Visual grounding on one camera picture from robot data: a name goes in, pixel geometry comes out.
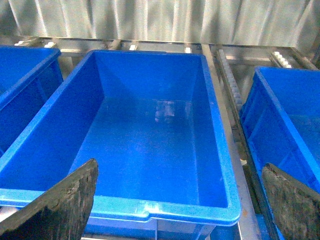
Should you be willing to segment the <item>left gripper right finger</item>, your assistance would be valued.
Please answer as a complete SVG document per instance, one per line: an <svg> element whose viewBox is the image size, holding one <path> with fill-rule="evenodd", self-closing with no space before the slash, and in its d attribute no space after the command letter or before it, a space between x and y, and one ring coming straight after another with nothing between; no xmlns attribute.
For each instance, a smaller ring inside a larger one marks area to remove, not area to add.
<svg viewBox="0 0 320 240"><path fill-rule="evenodd" d="M286 240L320 238L320 194L272 163L262 182L275 225Z"/></svg>

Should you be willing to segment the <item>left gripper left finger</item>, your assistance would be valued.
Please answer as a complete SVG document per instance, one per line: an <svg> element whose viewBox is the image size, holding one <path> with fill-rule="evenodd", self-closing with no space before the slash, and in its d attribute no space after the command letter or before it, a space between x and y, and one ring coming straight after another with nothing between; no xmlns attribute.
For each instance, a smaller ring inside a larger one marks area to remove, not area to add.
<svg viewBox="0 0 320 240"><path fill-rule="evenodd" d="M94 158L0 223L2 240L79 240L98 179Z"/></svg>

